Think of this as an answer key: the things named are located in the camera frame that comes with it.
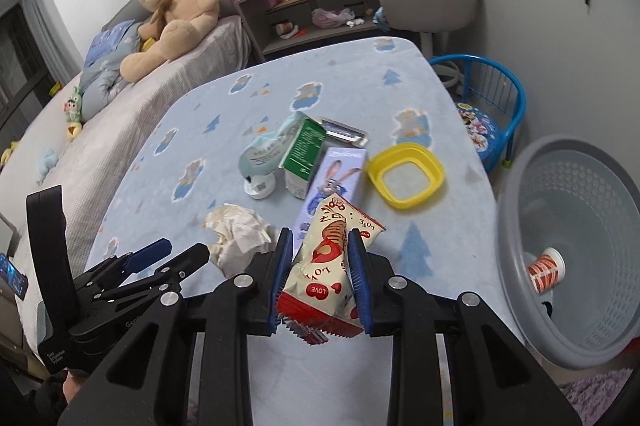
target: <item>chair seat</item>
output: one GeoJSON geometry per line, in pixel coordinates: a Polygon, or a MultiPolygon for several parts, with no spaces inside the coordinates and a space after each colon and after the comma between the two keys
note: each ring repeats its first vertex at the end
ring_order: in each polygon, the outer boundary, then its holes
{"type": "Polygon", "coordinates": [[[466,102],[459,102],[456,107],[460,117],[462,117],[462,121],[465,123],[466,131],[469,133],[476,152],[480,155],[480,159],[484,161],[494,153],[496,146],[500,142],[502,137],[500,126],[489,114],[466,102]]]}

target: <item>light blue tablecloth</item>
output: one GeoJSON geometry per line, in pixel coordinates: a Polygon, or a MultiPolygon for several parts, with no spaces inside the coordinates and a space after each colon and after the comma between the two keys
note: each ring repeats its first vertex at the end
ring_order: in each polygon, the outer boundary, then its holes
{"type": "MultiPolygon", "coordinates": [[[[238,157],[258,132],[277,129],[295,109],[367,131],[370,157],[403,141],[437,155],[446,183],[416,209],[395,210],[367,186],[360,205],[387,227],[371,250],[431,293],[456,298],[477,292],[520,337],[500,284],[495,200],[478,154],[431,67],[412,43],[396,38],[284,57],[182,97],[120,184],[87,267],[160,237],[172,242],[174,254],[198,241],[212,243],[203,222],[225,202],[255,209],[278,230],[292,226],[302,201],[285,190],[282,178],[270,197],[251,199],[242,189],[238,157]]],[[[205,293],[222,281],[208,264],[183,283],[182,292],[205,293]]],[[[389,339],[363,334],[322,346],[308,346],[284,327],[274,338],[250,338],[254,422],[386,424],[390,359],[389,339]]]]}

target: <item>yellow square bowl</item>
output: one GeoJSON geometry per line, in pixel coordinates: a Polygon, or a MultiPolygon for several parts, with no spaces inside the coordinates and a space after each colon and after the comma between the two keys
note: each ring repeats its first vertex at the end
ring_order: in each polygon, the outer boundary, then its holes
{"type": "Polygon", "coordinates": [[[369,161],[367,174],[380,196],[385,199],[386,203],[396,209],[410,209],[424,202],[438,190],[445,178],[444,168],[436,158],[436,155],[424,146],[412,142],[397,144],[380,152],[369,161]],[[424,191],[408,199],[399,200],[386,187],[383,177],[387,171],[405,163],[413,163],[420,168],[422,173],[429,179],[429,186],[424,191]]]}

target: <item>brown bow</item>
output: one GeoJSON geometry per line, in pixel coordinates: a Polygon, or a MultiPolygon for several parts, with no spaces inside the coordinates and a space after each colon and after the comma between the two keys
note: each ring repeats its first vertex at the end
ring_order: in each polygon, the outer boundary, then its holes
{"type": "Polygon", "coordinates": [[[166,27],[168,21],[166,20],[166,14],[169,11],[174,0],[164,0],[160,3],[158,10],[154,13],[154,17],[158,19],[158,31],[156,32],[156,41],[160,40],[160,36],[162,35],[162,31],[166,27]]]}

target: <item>gray curtain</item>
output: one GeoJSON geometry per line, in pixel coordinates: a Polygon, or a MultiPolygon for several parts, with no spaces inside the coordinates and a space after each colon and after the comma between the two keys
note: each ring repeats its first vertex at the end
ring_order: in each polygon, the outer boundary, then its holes
{"type": "Polygon", "coordinates": [[[68,83],[80,68],[54,30],[44,0],[20,0],[20,6],[49,72],[56,81],[68,83]]]}

